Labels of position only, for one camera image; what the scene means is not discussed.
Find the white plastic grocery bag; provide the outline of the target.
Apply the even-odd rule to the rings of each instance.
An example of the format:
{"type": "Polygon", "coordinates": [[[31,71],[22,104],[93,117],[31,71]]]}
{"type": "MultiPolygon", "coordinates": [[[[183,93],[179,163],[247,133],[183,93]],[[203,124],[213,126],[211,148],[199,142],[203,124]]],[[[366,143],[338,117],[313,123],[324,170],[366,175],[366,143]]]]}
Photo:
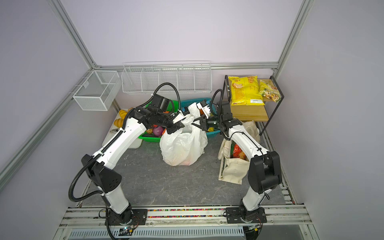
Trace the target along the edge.
{"type": "Polygon", "coordinates": [[[189,114],[181,121],[185,126],[172,134],[161,137],[160,149],[163,161],[170,166],[190,166],[204,154],[208,145],[205,131],[192,125],[201,116],[197,103],[188,106],[189,114]]]}

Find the red Lays chips bag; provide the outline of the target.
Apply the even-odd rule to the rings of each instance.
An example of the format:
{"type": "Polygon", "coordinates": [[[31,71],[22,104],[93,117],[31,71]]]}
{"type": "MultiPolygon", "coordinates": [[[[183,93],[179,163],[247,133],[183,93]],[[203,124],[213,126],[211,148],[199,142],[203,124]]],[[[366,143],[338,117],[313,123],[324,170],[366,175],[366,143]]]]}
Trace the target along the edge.
{"type": "Polygon", "coordinates": [[[233,146],[232,158],[242,159],[242,160],[246,159],[245,153],[242,151],[242,149],[237,144],[235,144],[233,146]]]}

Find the canvas tote bag floral print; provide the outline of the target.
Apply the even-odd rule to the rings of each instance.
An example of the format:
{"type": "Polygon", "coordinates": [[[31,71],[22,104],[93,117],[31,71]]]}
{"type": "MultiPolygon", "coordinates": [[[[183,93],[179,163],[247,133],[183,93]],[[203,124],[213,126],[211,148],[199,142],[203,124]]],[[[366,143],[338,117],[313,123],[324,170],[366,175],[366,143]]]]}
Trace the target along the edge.
{"type": "Polygon", "coordinates": [[[233,146],[236,142],[223,140],[218,153],[218,160],[221,161],[219,181],[224,181],[232,184],[241,185],[243,178],[247,175],[250,160],[247,158],[234,159],[232,158],[233,146]]]}

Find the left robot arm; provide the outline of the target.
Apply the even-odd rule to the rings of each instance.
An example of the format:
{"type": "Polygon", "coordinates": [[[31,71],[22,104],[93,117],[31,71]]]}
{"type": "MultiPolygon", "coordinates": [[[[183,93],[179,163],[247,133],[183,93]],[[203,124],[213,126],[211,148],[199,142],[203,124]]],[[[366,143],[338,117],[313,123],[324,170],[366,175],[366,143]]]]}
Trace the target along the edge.
{"type": "Polygon", "coordinates": [[[156,125],[173,133],[184,125],[177,117],[181,116],[181,109],[175,113],[167,113],[170,100],[158,95],[158,91],[169,86],[174,91],[177,88],[171,83],[160,84],[145,103],[128,111],[123,120],[123,126],[100,150],[93,155],[84,155],[83,167],[76,174],[70,184],[68,197],[72,202],[81,202],[93,195],[100,195],[106,204],[106,213],[116,218],[118,225],[129,225],[133,221],[132,206],[122,190],[122,176],[114,168],[128,147],[147,129],[156,125]],[[86,173],[97,186],[97,190],[83,197],[75,197],[74,190],[80,176],[86,173]]]}

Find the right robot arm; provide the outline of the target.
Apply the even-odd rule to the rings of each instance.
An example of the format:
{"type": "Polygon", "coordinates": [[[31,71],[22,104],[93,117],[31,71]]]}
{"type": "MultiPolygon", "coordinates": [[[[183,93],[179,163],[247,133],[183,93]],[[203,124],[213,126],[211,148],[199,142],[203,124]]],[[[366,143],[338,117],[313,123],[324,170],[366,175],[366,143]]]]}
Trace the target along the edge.
{"type": "Polygon", "coordinates": [[[265,209],[261,203],[265,198],[269,198],[269,193],[282,183],[282,169],[280,156],[275,151],[269,151],[246,131],[242,122],[233,117],[231,105],[224,101],[224,90],[219,89],[214,93],[212,100],[220,94],[220,101],[213,106],[203,105],[203,108],[214,110],[213,116],[200,117],[200,124],[193,123],[194,126],[208,130],[216,128],[221,131],[221,135],[228,141],[234,141],[245,153],[250,161],[248,170],[249,190],[241,199],[237,210],[226,211],[229,221],[239,220],[244,223],[267,222],[265,209]]]}

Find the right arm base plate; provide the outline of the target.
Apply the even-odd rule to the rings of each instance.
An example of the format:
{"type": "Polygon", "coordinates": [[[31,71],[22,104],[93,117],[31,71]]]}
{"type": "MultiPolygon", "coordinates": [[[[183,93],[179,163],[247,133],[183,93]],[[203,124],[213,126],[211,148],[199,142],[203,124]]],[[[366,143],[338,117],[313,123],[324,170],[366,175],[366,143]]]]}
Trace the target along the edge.
{"type": "Polygon", "coordinates": [[[267,222],[265,209],[262,207],[248,211],[244,206],[225,209],[225,217],[229,224],[264,224],[267,222]]]}

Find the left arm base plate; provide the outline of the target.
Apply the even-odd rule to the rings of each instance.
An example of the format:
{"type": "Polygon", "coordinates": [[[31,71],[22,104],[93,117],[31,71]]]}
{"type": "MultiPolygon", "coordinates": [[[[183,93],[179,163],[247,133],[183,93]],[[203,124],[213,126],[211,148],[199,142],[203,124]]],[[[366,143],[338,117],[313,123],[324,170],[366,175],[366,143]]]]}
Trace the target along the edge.
{"type": "Polygon", "coordinates": [[[122,214],[116,214],[112,210],[108,210],[106,221],[110,226],[140,226],[145,225],[147,220],[147,209],[128,209],[122,214]]]}

